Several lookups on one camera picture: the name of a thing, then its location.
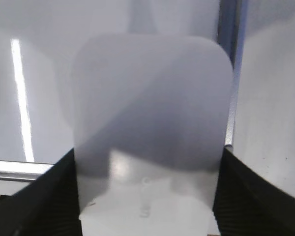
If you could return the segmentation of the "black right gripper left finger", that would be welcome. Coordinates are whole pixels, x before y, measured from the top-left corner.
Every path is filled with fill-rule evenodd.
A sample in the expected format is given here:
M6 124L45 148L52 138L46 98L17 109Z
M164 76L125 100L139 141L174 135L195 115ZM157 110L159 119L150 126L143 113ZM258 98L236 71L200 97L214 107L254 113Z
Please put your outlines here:
M80 236L74 150L16 194L0 201L0 236Z

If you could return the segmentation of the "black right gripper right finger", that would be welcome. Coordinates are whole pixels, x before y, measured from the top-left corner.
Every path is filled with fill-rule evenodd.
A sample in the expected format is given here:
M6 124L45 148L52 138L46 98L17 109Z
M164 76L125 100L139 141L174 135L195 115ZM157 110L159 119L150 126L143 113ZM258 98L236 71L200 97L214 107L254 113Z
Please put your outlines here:
M295 198L224 148L213 203L223 236L295 236Z

